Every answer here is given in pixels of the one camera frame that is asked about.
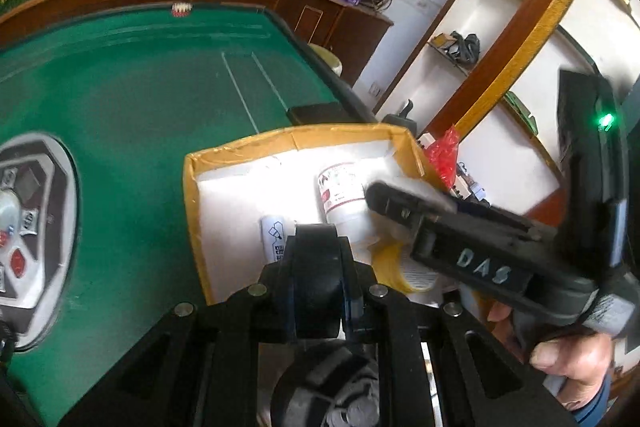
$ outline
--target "green felt surface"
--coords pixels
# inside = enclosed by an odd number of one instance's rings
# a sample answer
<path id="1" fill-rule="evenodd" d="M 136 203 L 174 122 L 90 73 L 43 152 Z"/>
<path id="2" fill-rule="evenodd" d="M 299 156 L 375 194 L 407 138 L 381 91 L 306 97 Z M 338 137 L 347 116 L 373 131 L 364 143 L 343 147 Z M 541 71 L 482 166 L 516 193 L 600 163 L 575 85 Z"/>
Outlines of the green felt surface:
<path id="1" fill-rule="evenodd" d="M 79 238 L 60 314 L 10 368 L 47 425 L 175 303 L 203 304 L 184 156 L 289 126 L 283 103 L 334 100 L 280 29 L 247 10 L 120 12 L 0 54 L 0 142 L 46 132 L 78 170 Z"/>

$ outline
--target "cardboard box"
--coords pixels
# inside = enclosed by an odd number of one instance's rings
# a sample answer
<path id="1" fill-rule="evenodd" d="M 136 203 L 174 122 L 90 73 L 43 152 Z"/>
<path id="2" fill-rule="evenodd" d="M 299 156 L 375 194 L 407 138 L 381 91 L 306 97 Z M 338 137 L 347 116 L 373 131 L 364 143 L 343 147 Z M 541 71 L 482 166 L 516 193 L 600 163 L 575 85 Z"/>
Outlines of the cardboard box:
<path id="1" fill-rule="evenodd" d="M 321 223 L 317 176 L 345 161 L 372 160 L 381 173 L 420 178 L 445 190 L 404 128 L 387 124 L 299 126 L 190 153 L 184 201 L 191 246 L 208 304 L 257 280 L 265 264 L 260 217 Z"/>

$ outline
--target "white cylindrical container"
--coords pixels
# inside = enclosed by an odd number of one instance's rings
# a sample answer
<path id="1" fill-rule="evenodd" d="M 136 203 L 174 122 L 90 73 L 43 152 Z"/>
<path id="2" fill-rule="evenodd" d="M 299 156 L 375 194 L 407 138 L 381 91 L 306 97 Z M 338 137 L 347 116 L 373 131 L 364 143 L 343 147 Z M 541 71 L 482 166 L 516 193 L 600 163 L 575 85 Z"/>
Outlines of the white cylindrical container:
<path id="1" fill-rule="evenodd" d="M 363 175 L 357 163 L 340 163 L 318 176 L 318 188 L 326 222 L 338 235 L 349 238 L 352 250 L 366 248 L 378 240 L 376 227 L 364 199 Z"/>
<path id="2" fill-rule="evenodd" d="M 282 216 L 264 216 L 260 220 L 260 232 L 262 233 L 262 247 L 267 263 L 275 263 L 282 259 L 287 242 L 284 218 Z"/>

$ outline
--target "finger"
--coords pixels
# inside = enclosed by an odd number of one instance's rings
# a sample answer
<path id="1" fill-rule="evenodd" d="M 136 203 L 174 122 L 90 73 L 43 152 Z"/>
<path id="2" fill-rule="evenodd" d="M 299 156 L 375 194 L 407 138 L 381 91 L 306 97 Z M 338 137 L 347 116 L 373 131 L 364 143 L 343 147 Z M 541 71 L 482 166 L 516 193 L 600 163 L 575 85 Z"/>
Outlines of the finger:
<path id="1" fill-rule="evenodd" d="M 520 343 L 516 339 L 516 335 L 513 332 L 513 325 L 508 318 L 498 322 L 492 333 L 514 357 L 516 357 L 520 362 L 524 362 L 524 352 L 520 347 Z"/>
<path id="2" fill-rule="evenodd" d="M 545 373 L 569 379 L 558 394 L 558 400 L 573 410 L 585 406 L 596 396 L 611 356 L 611 338 L 597 333 L 538 344 L 531 353 L 530 363 Z"/>
<path id="3" fill-rule="evenodd" d="M 486 319 L 489 322 L 500 322 L 505 320 L 509 315 L 511 315 L 511 308 L 506 304 L 496 301 L 494 302 L 494 305 L 491 306 Z"/>

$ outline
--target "white bottle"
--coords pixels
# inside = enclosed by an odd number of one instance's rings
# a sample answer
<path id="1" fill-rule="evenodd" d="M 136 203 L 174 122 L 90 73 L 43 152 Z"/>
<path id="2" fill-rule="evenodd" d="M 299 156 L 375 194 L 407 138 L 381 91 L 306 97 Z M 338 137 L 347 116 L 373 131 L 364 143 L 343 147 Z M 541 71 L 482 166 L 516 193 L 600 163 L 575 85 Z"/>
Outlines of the white bottle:
<path id="1" fill-rule="evenodd" d="M 366 251 L 378 234 L 364 198 L 364 176 L 357 163 L 340 163 L 320 172 L 318 188 L 326 222 L 349 238 L 351 250 Z"/>

